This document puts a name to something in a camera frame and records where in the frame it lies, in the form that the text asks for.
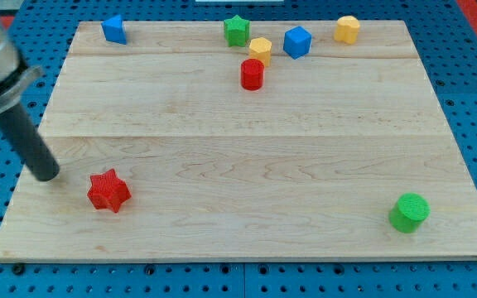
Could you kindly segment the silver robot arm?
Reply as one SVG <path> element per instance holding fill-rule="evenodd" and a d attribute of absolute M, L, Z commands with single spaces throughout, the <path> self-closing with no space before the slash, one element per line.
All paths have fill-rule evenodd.
<path fill-rule="evenodd" d="M 29 66 L 0 22 L 0 131 L 39 181 L 55 178 L 60 167 L 21 103 L 22 93 L 43 75 Z"/>

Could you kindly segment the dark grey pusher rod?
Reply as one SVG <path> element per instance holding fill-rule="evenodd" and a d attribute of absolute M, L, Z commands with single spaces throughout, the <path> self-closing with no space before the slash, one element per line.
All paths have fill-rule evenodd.
<path fill-rule="evenodd" d="M 52 180 L 59 174 L 59 164 L 21 103 L 0 113 L 0 130 L 37 180 Z"/>

